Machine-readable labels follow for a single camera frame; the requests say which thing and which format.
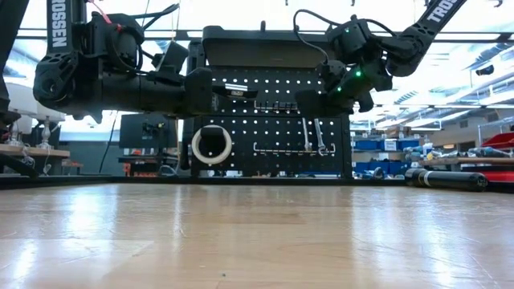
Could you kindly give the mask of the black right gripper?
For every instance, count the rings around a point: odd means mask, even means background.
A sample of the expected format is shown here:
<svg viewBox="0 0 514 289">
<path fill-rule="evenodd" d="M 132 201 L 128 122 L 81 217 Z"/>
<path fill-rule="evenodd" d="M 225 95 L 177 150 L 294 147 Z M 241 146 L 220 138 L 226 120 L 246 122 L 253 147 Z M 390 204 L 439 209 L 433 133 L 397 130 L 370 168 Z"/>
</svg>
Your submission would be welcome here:
<svg viewBox="0 0 514 289">
<path fill-rule="evenodd" d="M 374 107 L 370 92 L 389 91 L 393 87 L 393 76 L 386 70 L 382 58 L 347 66 L 339 60 L 329 60 L 319 65 L 319 77 L 324 83 L 325 93 L 303 90 L 295 93 L 300 114 L 307 118 L 336 117 L 353 114 L 353 106 L 359 104 L 359 112 L 368 112 Z"/>
</svg>

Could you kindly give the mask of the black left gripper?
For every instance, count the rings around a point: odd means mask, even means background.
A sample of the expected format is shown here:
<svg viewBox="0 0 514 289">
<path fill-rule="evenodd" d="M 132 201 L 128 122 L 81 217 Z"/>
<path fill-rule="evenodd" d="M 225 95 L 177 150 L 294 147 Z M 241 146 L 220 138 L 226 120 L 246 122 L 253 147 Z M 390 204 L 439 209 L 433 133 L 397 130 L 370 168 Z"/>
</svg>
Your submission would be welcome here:
<svg viewBox="0 0 514 289">
<path fill-rule="evenodd" d="M 192 70 L 184 82 L 184 108 L 189 115 L 204 115 L 213 111 L 212 71 L 205 67 Z"/>
</svg>

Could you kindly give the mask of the silver combination wrench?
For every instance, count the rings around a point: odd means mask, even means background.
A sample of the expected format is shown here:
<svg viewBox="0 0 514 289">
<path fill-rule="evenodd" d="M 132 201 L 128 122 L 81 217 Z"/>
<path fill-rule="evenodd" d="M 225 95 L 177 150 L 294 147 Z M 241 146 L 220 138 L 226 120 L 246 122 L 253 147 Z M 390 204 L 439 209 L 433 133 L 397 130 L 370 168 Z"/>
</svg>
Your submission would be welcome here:
<svg viewBox="0 0 514 289">
<path fill-rule="evenodd" d="M 303 134 L 304 134 L 304 150 L 307 152 L 312 151 L 312 145 L 308 139 L 308 122 L 305 118 L 302 119 L 302 128 L 303 128 Z"/>
<path fill-rule="evenodd" d="M 319 119 L 315 119 L 314 120 L 314 126 L 315 126 L 315 129 L 316 129 L 317 152 L 318 152 L 319 155 L 325 156 L 326 153 L 327 153 L 327 148 L 326 148 L 326 145 L 324 144 L 324 141 L 323 141 L 323 133 L 322 133 L 322 130 L 321 130 L 321 127 L 320 127 L 320 120 Z"/>
</svg>

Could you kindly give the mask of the silver black spirit level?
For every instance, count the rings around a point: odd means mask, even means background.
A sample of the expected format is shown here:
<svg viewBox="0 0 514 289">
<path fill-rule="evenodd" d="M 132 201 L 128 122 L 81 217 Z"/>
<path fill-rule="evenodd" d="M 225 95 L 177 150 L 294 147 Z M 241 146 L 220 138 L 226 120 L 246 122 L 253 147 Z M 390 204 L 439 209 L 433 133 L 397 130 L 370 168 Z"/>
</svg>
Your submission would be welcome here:
<svg viewBox="0 0 514 289">
<path fill-rule="evenodd" d="M 254 99 L 258 95 L 258 91 L 255 89 L 231 83 L 214 84 L 212 91 L 220 96 L 231 98 Z"/>
</svg>

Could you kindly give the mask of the white tape roll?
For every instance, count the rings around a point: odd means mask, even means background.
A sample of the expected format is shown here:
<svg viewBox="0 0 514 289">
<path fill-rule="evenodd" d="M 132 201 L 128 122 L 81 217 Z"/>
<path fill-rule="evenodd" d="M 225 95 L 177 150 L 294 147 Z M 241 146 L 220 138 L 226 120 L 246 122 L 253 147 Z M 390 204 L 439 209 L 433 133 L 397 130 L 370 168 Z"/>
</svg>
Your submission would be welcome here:
<svg viewBox="0 0 514 289">
<path fill-rule="evenodd" d="M 206 157 L 201 154 L 200 141 L 202 139 L 202 131 L 204 129 L 213 129 L 216 132 L 220 131 L 223 136 L 223 139 L 225 141 L 225 147 L 224 150 L 222 150 L 221 153 L 216 157 Z M 207 165 L 217 165 L 224 162 L 230 156 L 232 150 L 232 139 L 230 133 L 225 128 L 218 126 L 216 124 L 209 124 L 207 126 L 202 127 L 194 134 L 194 137 L 191 141 L 191 149 L 196 158 L 200 160 L 202 163 Z"/>
</svg>

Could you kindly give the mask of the black peg board cart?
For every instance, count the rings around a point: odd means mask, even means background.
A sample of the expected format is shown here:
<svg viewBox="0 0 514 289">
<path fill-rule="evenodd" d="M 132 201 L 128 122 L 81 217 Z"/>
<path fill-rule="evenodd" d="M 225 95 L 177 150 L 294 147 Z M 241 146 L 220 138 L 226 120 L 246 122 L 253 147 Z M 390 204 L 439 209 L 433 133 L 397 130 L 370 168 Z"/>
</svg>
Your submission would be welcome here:
<svg viewBox="0 0 514 289">
<path fill-rule="evenodd" d="M 315 90 L 321 94 L 323 83 L 315 73 L 321 62 L 319 52 L 306 47 L 291 31 L 232 31 L 220 26 L 207 26 L 199 40 L 189 44 L 188 71 L 209 68 L 216 84 L 231 83 L 258 91 L 250 100 L 219 98 L 218 111 L 210 116 L 185 122 L 184 137 L 191 142 L 204 126 L 216 124 L 225 128 L 232 139 L 230 156 L 217 165 L 207 165 L 192 156 L 191 173 L 197 177 L 212 170 L 219 174 L 239 171 L 245 177 L 284 173 L 295 175 L 352 176 L 349 118 L 346 115 L 320 120 L 326 148 L 335 144 L 336 153 L 326 156 L 255 153 L 260 149 L 304 149 L 303 117 L 300 111 L 273 112 L 254 109 L 254 102 L 264 100 L 295 102 L 295 93 Z M 317 150 L 314 120 L 308 122 L 308 139 Z"/>
</svg>

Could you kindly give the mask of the black monitor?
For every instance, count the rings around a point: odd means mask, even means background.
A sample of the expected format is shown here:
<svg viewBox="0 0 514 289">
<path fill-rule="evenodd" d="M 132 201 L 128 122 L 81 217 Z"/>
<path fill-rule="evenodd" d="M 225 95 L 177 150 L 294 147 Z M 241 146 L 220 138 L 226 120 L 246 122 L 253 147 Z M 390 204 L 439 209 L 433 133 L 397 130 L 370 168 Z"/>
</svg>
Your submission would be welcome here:
<svg viewBox="0 0 514 289">
<path fill-rule="evenodd" d="M 154 113 L 124 115 L 120 122 L 119 147 L 123 149 L 176 148 L 175 120 Z"/>
</svg>

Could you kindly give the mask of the black flashlight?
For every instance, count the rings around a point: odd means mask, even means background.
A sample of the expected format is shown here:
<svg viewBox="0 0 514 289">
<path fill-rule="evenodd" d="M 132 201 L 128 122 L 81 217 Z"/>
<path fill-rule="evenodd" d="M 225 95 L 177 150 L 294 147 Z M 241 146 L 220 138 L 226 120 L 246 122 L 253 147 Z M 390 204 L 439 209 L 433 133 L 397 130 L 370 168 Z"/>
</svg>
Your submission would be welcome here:
<svg viewBox="0 0 514 289">
<path fill-rule="evenodd" d="M 482 173 L 430 171 L 426 169 L 408 169 L 405 173 L 407 185 L 420 188 L 459 189 L 471 192 L 483 192 L 488 179 Z"/>
</svg>

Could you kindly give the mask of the white shaded table lamp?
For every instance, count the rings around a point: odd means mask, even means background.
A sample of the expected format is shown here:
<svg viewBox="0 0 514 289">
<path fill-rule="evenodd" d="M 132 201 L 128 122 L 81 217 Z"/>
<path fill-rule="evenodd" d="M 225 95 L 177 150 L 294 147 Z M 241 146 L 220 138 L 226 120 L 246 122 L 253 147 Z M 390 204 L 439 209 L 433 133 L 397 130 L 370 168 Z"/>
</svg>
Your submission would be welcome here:
<svg viewBox="0 0 514 289">
<path fill-rule="evenodd" d="M 54 128 L 51 128 L 51 123 L 58 124 L 61 121 L 65 121 L 65 118 L 63 115 L 58 114 L 57 116 L 49 116 L 45 115 L 43 118 L 43 130 L 41 132 L 41 142 L 36 145 L 38 149 L 46 149 L 46 150 L 52 150 L 54 146 L 50 144 L 50 138 L 52 132 L 58 128 L 58 125 L 56 125 Z"/>
</svg>

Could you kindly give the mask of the wooden workbench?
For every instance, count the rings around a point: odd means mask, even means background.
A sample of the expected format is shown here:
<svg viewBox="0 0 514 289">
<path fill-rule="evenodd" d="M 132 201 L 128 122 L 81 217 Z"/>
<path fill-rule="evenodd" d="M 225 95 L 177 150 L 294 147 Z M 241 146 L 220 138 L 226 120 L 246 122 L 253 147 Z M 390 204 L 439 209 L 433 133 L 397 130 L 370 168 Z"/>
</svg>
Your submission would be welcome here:
<svg viewBox="0 0 514 289">
<path fill-rule="evenodd" d="M 461 164 L 489 164 L 489 165 L 514 165 L 514 158 L 499 157 L 456 157 L 423 160 L 418 162 L 423 166 L 432 165 L 461 165 Z"/>
</svg>

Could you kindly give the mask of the wooden background desk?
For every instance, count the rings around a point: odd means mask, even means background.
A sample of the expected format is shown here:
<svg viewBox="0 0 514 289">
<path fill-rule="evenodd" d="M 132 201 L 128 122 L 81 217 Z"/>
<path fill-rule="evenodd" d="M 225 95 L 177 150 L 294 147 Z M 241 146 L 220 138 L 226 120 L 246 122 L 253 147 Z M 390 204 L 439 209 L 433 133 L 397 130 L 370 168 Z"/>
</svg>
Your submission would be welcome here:
<svg viewBox="0 0 514 289">
<path fill-rule="evenodd" d="M 12 156 L 37 156 L 37 157 L 61 157 L 61 158 L 69 158 L 70 152 L 66 150 L 57 150 L 57 149 L 40 149 L 35 147 L 26 147 L 26 146 L 13 146 L 8 144 L 0 144 L 0 153 L 5 153 L 6 155 Z"/>
</svg>

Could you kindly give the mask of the red storage bin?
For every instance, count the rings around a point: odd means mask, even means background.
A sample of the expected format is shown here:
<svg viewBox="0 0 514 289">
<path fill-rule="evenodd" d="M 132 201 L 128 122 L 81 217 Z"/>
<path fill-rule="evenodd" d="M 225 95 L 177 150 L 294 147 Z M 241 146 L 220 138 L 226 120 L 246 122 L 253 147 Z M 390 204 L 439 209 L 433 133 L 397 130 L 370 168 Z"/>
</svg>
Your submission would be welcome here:
<svg viewBox="0 0 514 289">
<path fill-rule="evenodd" d="M 514 149 L 514 132 L 497 134 L 481 144 L 494 149 Z"/>
</svg>

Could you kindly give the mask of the red plastic tray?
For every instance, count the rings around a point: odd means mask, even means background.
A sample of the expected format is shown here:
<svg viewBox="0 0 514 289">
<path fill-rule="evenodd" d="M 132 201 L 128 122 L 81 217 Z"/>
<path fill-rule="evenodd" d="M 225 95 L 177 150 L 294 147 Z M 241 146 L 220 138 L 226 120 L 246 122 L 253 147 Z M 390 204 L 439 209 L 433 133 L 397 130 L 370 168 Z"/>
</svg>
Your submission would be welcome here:
<svg viewBox="0 0 514 289">
<path fill-rule="evenodd" d="M 514 171 L 484 171 L 483 175 L 490 182 L 514 183 Z"/>
</svg>

